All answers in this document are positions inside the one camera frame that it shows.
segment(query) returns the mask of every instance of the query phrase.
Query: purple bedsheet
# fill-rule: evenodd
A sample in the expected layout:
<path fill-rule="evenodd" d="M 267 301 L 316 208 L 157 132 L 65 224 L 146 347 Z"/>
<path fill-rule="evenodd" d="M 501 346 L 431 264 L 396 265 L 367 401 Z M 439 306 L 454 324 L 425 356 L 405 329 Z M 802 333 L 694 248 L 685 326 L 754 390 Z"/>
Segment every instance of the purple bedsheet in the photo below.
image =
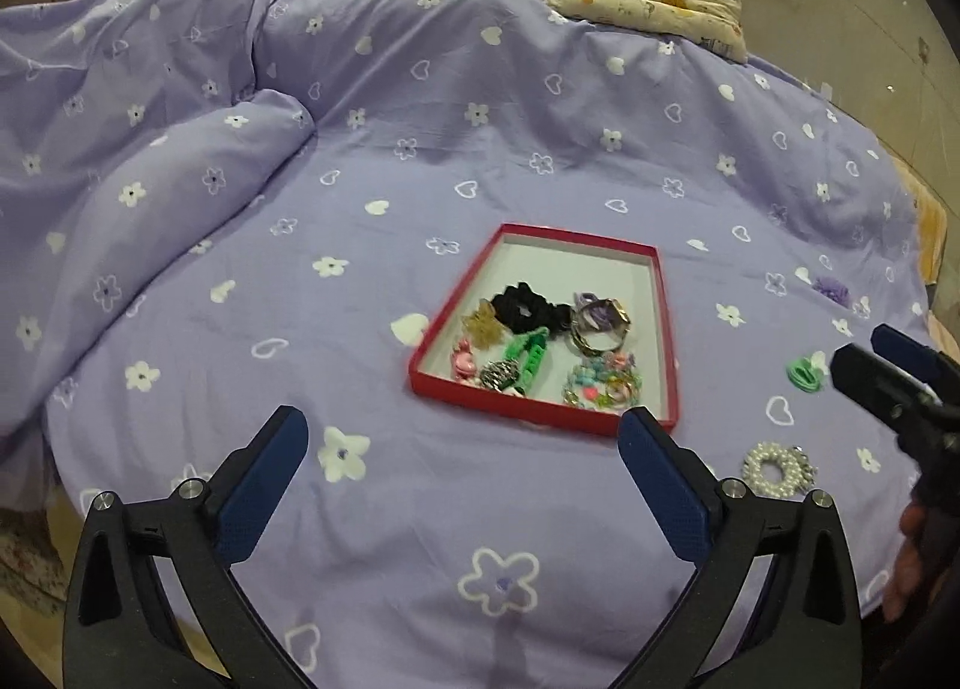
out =
<path fill-rule="evenodd" d="M 404 384 L 417 314 L 496 226 L 553 225 L 659 248 L 674 437 L 721 477 L 803 446 L 877 604 L 914 467 L 784 368 L 882 321 L 926 340 L 915 214 L 795 80 L 542 0 L 78 0 L 0 13 L 0 43 L 8 491 L 50 389 L 84 511 L 165 496 L 296 405 L 310 453 L 235 572 L 313 681 L 605 686 L 690 573 L 613 443 Z"/>

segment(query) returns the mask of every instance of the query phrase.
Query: white flower print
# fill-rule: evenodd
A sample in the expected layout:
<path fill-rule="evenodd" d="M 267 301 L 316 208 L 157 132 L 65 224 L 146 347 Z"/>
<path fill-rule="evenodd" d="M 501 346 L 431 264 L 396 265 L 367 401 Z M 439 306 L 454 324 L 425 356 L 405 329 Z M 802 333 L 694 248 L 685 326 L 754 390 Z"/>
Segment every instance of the white flower print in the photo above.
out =
<path fill-rule="evenodd" d="M 124 370 L 127 376 L 127 390 L 140 389 L 141 392 L 148 392 L 154 387 L 157 378 L 160 378 L 160 370 L 151 368 L 146 362 L 137 362 Z"/>
<path fill-rule="evenodd" d="M 344 273 L 344 267 L 347 267 L 348 264 L 349 261 L 346 259 L 323 256 L 322 259 L 313 263 L 313 269 L 317 271 L 320 277 L 339 277 Z"/>
<path fill-rule="evenodd" d="M 128 207 L 136 207 L 136 203 L 143 197 L 146 197 L 146 195 L 147 189 L 145 189 L 140 181 L 137 180 L 136 183 L 131 183 L 128 186 L 124 186 L 123 191 L 120 192 L 120 195 L 117 198 Z"/>
<path fill-rule="evenodd" d="M 527 163 L 531 170 L 536 170 L 537 174 L 553 174 L 553 159 L 550 156 L 533 154 Z"/>
<path fill-rule="evenodd" d="M 451 242 L 451 240 L 440 240 L 439 237 L 431 237 L 429 240 L 426 240 L 426 246 L 438 256 L 460 252 L 460 243 L 454 243 Z"/>
<path fill-rule="evenodd" d="M 64 408 L 70 410 L 73 406 L 73 397 L 77 393 L 77 381 L 73 378 L 64 378 L 56 384 L 53 392 L 53 398 Z"/>
<path fill-rule="evenodd" d="M 27 154 L 23 157 L 23 169 L 27 174 L 40 174 L 40 156 L 37 154 Z"/>
<path fill-rule="evenodd" d="M 351 110 L 347 113 L 347 125 L 352 130 L 358 130 L 363 124 L 367 122 L 367 111 L 360 107 L 356 110 Z"/>
<path fill-rule="evenodd" d="M 212 477 L 212 472 L 197 472 L 197 468 L 187 462 L 187 464 L 184 464 L 184 473 L 178 478 L 171 478 L 170 491 L 176 491 L 181 483 L 189 481 L 191 478 L 201 478 L 203 481 L 209 481 Z"/>
<path fill-rule="evenodd" d="M 367 475 L 363 454 L 370 449 L 370 438 L 365 435 L 345 435 L 336 427 L 323 428 L 323 448 L 317 452 L 323 476 L 328 483 L 342 478 L 362 481 Z"/>
<path fill-rule="evenodd" d="M 623 135 L 619 131 L 605 128 L 603 130 L 603 136 L 600 137 L 600 146 L 606 149 L 608 154 L 611 154 L 613 151 L 619 151 L 619 149 L 622 148 L 620 142 L 621 137 L 623 137 Z"/>
<path fill-rule="evenodd" d="M 490 119 L 487 117 L 490 108 L 486 104 L 469 103 L 464 111 L 464 120 L 469 121 L 474 127 L 487 124 Z"/>
<path fill-rule="evenodd" d="M 210 192 L 211 197 L 216 197 L 217 192 L 227 186 L 227 178 L 224 177 L 224 170 L 219 167 L 208 167 L 203 175 L 203 184 Z"/>
<path fill-rule="evenodd" d="M 394 155 L 400 156 L 400 161 L 416 158 L 416 137 L 411 137 L 409 140 L 397 140 Z"/>
<path fill-rule="evenodd" d="M 104 312 L 113 310 L 113 303 L 123 296 L 123 291 L 117 285 L 116 275 L 107 275 L 98 277 L 96 288 L 93 290 L 93 298 L 96 299 Z"/>
<path fill-rule="evenodd" d="M 83 112 L 83 97 L 80 94 L 70 97 L 64 103 L 64 112 L 66 112 L 66 117 L 73 118 L 75 115 L 80 115 Z"/>
<path fill-rule="evenodd" d="M 127 117 L 130 118 L 130 125 L 135 127 L 143 120 L 143 114 L 146 108 L 142 104 L 131 104 L 127 108 Z"/>
<path fill-rule="evenodd" d="M 23 349 L 30 353 L 40 342 L 43 332 L 40 331 L 40 322 L 35 315 L 21 315 L 20 322 L 16 325 L 16 336 L 23 344 Z"/>
<path fill-rule="evenodd" d="M 867 472 L 880 472 L 880 462 L 874 459 L 874 455 L 867 448 L 857 448 L 856 454 L 860 457 L 860 466 Z"/>
<path fill-rule="evenodd" d="M 767 291 L 776 294 L 776 296 L 786 296 L 786 285 L 783 275 L 779 272 L 767 272 L 766 277 L 767 285 L 765 288 Z"/>
<path fill-rule="evenodd" d="M 673 199 L 683 197 L 683 180 L 675 180 L 672 177 L 664 178 L 664 194 Z"/>
<path fill-rule="evenodd" d="M 295 226 L 295 218 L 281 218 L 270 227 L 270 234 L 274 235 L 274 237 L 280 237 L 281 234 L 293 234 Z"/>
<path fill-rule="evenodd" d="M 733 156 L 720 154 L 720 158 L 717 159 L 717 172 L 726 177 L 736 174 L 736 159 Z"/>
<path fill-rule="evenodd" d="M 729 325 L 733 326 L 734 329 L 741 325 L 741 323 L 746 323 L 746 321 L 740 317 L 740 310 L 733 305 L 721 305 L 718 302 L 716 307 L 719 320 L 726 321 Z"/>
<path fill-rule="evenodd" d="M 429 10 L 430 7 L 438 7 L 440 5 L 440 0 L 418 0 L 416 4 L 419 7 L 423 7 L 424 10 Z"/>
<path fill-rule="evenodd" d="M 531 586 L 539 574 L 539 559 L 524 550 L 506 559 L 489 548 L 473 553 L 473 570 L 457 582 L 460 596 L 479 603 L 485 616 L 497 618 L 508 610 L 527 613 L 536 607 L 536 589 Z"/>
<path fill-rule="evenodd" d="M 850 331 L 850 325 L 848 325 L 846 318 L 834 318 L 830 323 L 833 324 L 833 328 L 840 334 L 853 336 L 853 332 Z"/>

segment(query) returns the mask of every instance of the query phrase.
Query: beaded bracelet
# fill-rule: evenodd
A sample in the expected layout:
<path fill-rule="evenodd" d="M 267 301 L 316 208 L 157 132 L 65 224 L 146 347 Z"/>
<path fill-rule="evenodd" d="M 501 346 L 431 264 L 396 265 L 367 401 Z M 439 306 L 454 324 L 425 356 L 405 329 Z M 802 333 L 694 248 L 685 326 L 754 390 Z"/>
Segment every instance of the beaded bracelet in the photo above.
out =
<path fill-rule="evenodd" d="M 640 405 L 643 379 L 634 371 L 632 354 L 608 353 L 576 365 L 563 384 L 563 401 L 574 407 L 595 410 L 625 410 Z"/>

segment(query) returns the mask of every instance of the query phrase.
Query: white heart print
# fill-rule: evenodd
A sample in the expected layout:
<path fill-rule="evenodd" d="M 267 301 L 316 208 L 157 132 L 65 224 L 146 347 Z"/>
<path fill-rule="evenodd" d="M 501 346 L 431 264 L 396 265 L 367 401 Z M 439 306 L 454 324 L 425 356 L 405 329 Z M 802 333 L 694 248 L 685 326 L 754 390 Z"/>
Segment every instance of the white heart print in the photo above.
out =
<path fill-rule="evenodd" d="M 477 195 L 477 181 L 464 180 L 462 183 L 457 183 L 453 189 L 464 199 L 473 199 Z"/>
<path fill-rule="evenodd" d="M 792 427 L 793 414 L 790 412 L 790 403 L 786 397 L 776 394 L 767 400 L 767 419 L 770 419 L 779 427 Z"/>
<path fill-rule="evenodd" d="M 430 62 L 426 58 L 419 60 L 410 67 L 410 74 L 413 74 L 418 80 L 427 79 L 427 77 L 430 77 Z"/>
<path fill-rule="evenodd" d="M 503 34 L 503 29 L 501 29 L 500 26 L 487 26 L 486 29 L 480 32 L 483 41 L 488 45 L 499 45 L 501 34 Z"/>
<path fill-rule="evenodd" d="M 388 207 L 390 207 L 390 202 L 386 199 L 374 199 L 367 202 L 363 206 L 363 210 L 366 210 L 371 216 L 382 216 L 386 214 Z"/>
<path fill-rule="evenodd" d="M 560 96 L 560 87 L 563 85 L 563 77 L 560 77 L 560 74 L 556 72 L 554 74 L 547 74 L 547 76 L 544 77 L 544 85 L 547 91 L 555 97 L 558 97 Z"/>
<path fill-rule="evenodd" d="M 250 355 L 255 359 L 272 359 L 277 351 L 282 351 L 289 344 L 289 339 L 283 339 L 281 336 L 261 339 L 250 349 Z"/>
<path fill-rule="evenodd" d="M 424 339 L 430 321 L 422 312 L 408 312 L 390 324 L 390 331 L 404 345 L 416 348 Z"/>

